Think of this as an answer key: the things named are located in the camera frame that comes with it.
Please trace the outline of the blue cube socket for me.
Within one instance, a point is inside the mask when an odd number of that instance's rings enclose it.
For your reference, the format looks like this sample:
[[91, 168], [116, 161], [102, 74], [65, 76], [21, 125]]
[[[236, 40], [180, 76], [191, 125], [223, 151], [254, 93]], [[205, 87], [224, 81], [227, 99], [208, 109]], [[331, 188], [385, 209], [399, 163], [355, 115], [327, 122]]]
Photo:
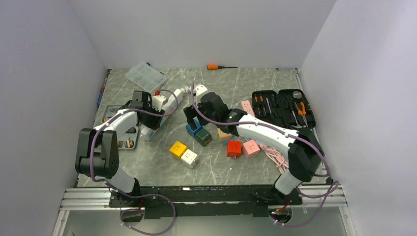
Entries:
[[200, 125], [200, 123], [199, 123], [199, 121], [198, 121], [197, 118], [194, 118], [193, 120], [194, 120], [194, 123], [195, 123], [195, 129], [193, 129], [190, 124], [187, 124], [185, 126], [185, 128], [186, 128], [187, 133], [191, 137], [195, 138], [196, 133], [199, 132], [202, 129], [202, 127], [201, 127], [201, 125]]

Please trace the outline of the clear plastic organizer box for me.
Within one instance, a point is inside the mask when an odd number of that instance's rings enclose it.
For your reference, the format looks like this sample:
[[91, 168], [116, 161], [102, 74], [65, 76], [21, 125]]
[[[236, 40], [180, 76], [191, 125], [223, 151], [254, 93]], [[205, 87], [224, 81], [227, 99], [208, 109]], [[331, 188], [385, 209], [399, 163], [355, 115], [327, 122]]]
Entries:
[[129, 69], [126, 78], [138, 85], [143, 91], [153, 93], [166, 82], [166, 76], [147, 62], [141, 62]]

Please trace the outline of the dark green cube socket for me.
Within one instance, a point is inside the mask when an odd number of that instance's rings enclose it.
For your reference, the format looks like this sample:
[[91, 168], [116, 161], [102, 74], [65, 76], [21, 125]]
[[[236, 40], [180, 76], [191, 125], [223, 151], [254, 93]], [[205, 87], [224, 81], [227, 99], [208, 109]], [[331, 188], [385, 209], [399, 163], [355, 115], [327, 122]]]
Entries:
[[199, 131], [196, 132], [195, 140], [200, 145], [205, 147], [212, 141], [212, 137], [211, 137], [211, 134], [207, 130], [205, 130], [204, 128], [201, 128]]

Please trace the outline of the beige cube socket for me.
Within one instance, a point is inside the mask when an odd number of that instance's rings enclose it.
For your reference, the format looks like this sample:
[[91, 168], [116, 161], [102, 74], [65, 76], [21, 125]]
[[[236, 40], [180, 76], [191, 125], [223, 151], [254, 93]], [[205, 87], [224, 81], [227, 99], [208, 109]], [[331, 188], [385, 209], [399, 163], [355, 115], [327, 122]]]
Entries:
[[221, 131], [220, 128], [217, 128], [217, 136], [218, 136], [218, 140], [220, 142], [229, 141], [232, 138], [231, 134], [228, 134], [228, 133], [225, 133], [225, 132]]

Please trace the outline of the white power strip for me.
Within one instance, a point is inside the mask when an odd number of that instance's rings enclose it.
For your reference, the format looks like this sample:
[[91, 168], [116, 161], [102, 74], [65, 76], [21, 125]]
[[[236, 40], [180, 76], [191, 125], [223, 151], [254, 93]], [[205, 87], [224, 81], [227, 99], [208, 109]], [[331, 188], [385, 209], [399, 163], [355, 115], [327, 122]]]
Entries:
[[[178, 102], [180, 103], [184, 97], [184, 95], [187, 95], [187, 93], [189, 92], [189, 87], [188, 86], [184, 86], [182, 88], [177, 88], [174, 91], [174, 94], [176, 95]], [[163, 105], [161, 110], [164, 110], [165, 113], [171, 113], [174, 111], [177, 103], [176, 100], [174, 98], [174, 96], [171, 94], [169, 97], [167, 97], [167, 101], [166, 103]], [[140, 137], [142, 137], [144, 140], [146, 141], [150, 141], [151, 138], [156, 134], [156, 132], [159, 130], [159, 128], [163, 125], [163, 123], [165, 122], [165, 120], [168, 117], [161, 117], [161, 122], [158, 128], [155, 129], [151, 129], [146, 127], [144, 124], [141, 125], [141, 130], [140, 130]]]

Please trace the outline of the yellow cube socket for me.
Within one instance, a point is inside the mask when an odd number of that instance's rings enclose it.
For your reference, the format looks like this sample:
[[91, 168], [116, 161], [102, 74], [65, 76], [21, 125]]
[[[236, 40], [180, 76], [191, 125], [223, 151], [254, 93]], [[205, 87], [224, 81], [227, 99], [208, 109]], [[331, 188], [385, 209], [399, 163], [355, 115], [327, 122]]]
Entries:
[[188, 150], [188, 147], [183, 143], [176, 141], [169, 149], [173, 158], [181, 161], [182, 155]]

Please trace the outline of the grey tool tray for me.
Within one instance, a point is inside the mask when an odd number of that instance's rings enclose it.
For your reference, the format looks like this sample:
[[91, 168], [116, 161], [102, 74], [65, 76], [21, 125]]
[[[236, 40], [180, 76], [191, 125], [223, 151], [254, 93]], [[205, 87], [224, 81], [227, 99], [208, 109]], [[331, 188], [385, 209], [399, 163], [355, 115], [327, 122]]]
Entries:
[[[104, 115], [102, 116], [102, 122], [105, 123], [112, 116], [114, 116], [120, 107], [121, 105], [107, 105]], [[138, 137], [139, 127], [135, 125], [128, 129], [123, 135], [118, 134], [118, 148], [123, 150], [135, 149]]]

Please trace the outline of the red cube socket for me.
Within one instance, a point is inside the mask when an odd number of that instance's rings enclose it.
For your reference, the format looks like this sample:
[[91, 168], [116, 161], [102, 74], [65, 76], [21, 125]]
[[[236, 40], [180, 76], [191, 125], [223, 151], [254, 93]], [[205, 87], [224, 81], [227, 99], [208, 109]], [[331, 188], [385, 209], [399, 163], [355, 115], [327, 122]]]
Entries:
[[230, 158], [240, 158], [242, 150], [241, 141], [229, 140], [227, 144], [226, 156]]

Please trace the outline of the white cube socket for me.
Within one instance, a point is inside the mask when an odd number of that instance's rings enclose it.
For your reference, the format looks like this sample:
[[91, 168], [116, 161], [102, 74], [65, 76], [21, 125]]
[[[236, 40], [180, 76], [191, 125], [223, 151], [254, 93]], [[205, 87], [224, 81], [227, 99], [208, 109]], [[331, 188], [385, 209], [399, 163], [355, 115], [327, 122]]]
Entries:
[[195, 152], [193, 152], [190, 149], [187, 149], [184, 152], [184, 154], [180, 157], [180, 160], [185, 166], [193, 169], [195, 165], [199, 162], [199, 157]]

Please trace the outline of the pink cube socket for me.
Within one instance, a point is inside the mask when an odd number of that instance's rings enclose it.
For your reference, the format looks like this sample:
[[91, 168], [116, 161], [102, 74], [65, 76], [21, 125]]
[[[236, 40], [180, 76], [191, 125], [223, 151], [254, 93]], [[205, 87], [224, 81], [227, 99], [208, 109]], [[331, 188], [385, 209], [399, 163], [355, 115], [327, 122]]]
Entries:
[[253, 157], [260, 152], [260, 148], [255, 140], [249, 140], [242, 144], [242, 152], [246, 158]]

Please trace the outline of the black tool case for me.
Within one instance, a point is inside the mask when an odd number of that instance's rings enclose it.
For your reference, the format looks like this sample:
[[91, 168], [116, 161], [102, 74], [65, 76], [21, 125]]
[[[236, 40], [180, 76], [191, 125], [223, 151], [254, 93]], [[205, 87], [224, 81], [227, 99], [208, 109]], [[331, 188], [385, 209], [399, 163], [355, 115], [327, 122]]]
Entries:
[[251, 102], [255, 117], [265, 122], [296, 130], [316, 127], [308, 99], [300, 89], [255, 91]]

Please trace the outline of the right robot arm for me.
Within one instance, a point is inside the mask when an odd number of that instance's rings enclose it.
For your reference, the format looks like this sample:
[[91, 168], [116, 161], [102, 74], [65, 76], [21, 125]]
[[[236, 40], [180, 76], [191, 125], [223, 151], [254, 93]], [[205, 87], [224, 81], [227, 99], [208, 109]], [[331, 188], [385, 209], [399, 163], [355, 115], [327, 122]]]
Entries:
[[301, 183], [310, 182], [320, 166], [324, 153], [311, 130], [293, 130], [262, 121], [240, 109], [229, 109], [214, 92], [201, 96], [190, 92], [191, 106], [184, 109], [187, 122], [216, 125], [222, 132], [254, 139], [275, 148], [288, 161], [287, 170], [274, 182], [271, 198], [277, 204], [289, 199]]

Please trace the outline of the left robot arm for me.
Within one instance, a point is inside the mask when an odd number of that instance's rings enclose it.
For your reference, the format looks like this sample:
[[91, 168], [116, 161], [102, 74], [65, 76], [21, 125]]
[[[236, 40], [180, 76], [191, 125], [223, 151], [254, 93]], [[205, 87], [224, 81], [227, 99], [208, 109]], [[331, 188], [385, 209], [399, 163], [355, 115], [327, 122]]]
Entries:
[[154, 101], [150, 93], [136, 90], [132, 99], [106, 122], [95, 128], [83, 128], [78, 137], [76, 172], [123, 192], [122, 200], [130, 207], [141, 200], [140, 184], [119, 166], [118, 136], [139, 123], [158, 128], [165, 110], [154, 105]]

